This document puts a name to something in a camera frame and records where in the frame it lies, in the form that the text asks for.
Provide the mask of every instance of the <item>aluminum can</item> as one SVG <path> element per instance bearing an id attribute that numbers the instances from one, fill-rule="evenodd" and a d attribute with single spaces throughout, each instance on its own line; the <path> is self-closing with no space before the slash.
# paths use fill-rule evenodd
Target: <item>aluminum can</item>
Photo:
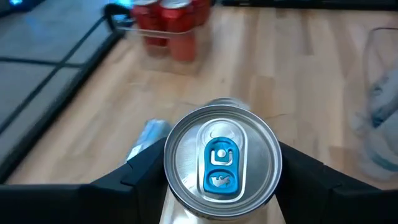
<path id="1" fill-rule="evenodd" d="M 165 120 L 151 119 L 145 123 L 145 127 L 138 137 L 136 143 L 127 154 L 125 162 L 138 155 L 149 146 L 153 145 L 159 139 L 167 137 L 172 126 Z"/>
<path id="2" fill-rule="evenodd" d="M 166 31 L 179 33 L 169 39 L 172 58 L 181 62 L 193 61 L 196 56 L 196 38 L 191 0 L 164 0 L 160 5 Z"/>
<path id="3" fill-rule="evenodd" d="M 195 20 L 198 26 L 206 23 L 210 16 L 210 0 L 192 0 Z"/>
<path id="4" fill-rule="evenodd" d="M 240 222 L 272 198 L 282 153 L 261 118 L 217 103 L 222 100 L 174 126 L 165 143 L 165 174 L 177 201 L 196 217 Z"/>
<path id="5" fill-rule="evenodd" d="M 131 9 L 140 29 L 164 31 L 159 0 L 135 0 Z M 167 39 L 144 37 L 146 47 L 167 45 Z"/>

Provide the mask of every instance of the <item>can top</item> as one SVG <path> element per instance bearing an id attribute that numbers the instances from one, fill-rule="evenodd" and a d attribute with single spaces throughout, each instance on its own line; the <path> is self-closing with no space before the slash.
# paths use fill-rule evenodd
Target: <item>can top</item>
<path id="1" fill-rule="evenodd" d="M 177 200 L 204 217 L 231 218 L 268 202 L 282 172 L 274 133 L 250 111 L 210 105 L 181 119 L 165 144 Z"/>
<path id="2" fill-rule="evenodd" d="M 134 5 L 135 6 L 147 6 L 147 5 L 153 4 L 157 1 L 158 0 L 135 0 Z"/>
<path id="3" fill-rule="evenodd" d="M 163 0 L 161 6 L 165 9 L 180 9 L 191 4 L 191 0 Z"/>

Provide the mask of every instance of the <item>silver can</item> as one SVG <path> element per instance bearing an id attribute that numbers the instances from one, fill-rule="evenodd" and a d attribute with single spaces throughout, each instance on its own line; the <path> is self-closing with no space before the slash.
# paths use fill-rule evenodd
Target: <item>silver can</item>
<path id="1" fill-rule="evenodd" d="M 171 131 L 171 125 L 161 119 L 151 119 L 145 123 L 145 127 L 142 130 L 138 140 L 131 148 L 130 152 L 126 156 L 125 163 L 148 148 L 149 146 L 153 145 L 159 139 L 167 137 Z"/>
<path id="2" fill-rule="evenodd" d="M 273 196 L 282 153 L 263 120 L 216 103 L 174 126 L 165 144 L 164 167 L 172 193 L 188 211 L 209 220 L 238 220 Z"/>

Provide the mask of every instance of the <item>blue object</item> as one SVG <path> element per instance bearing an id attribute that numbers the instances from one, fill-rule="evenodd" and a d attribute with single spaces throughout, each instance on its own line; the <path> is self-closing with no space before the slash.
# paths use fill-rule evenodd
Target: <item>blue object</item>
<path id="1" fill-rule="evenodd" d="M 205 192 L 220 195 L 237 194 L 239 191 L 239 148 L 234 141 L 226 137 L 218 137 L 206 145 L 204 178 Z"/>
<path id="2" fill-rule="evenodd" d="M 18 4 L 22 3 L 22 0 L 9 0 L 10 4 L 12 4 L 13 6 L 16 6 Z"/>
<path id="3" fill-rule="evenodd" d="M 114 0 L 114 3 L 128 8 L 132 8 L 133 5 L 132 0 Z"/>

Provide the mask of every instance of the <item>wooden floor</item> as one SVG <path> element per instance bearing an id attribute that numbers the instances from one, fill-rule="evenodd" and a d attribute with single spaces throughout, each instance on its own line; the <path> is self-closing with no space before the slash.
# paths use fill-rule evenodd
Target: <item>wooden floor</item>
<path id="1" fill-rule="evenodd" d="M 363 91 L 368 32 L 393 26 L 396 18 L 393 12 L 215 8 L 212 49 L 188 75 L 146 69 L 139 41 L 122 40 L 8 183 L 91 182 L 123 162 L 147 119 L 175 123 L 213 98 L 233 96 L 250 104 L 281 141 L 383 188 L 355 166 L 347 111 Z M 283 222 L 276 201 L 268 209 L 269 223 Z"/>

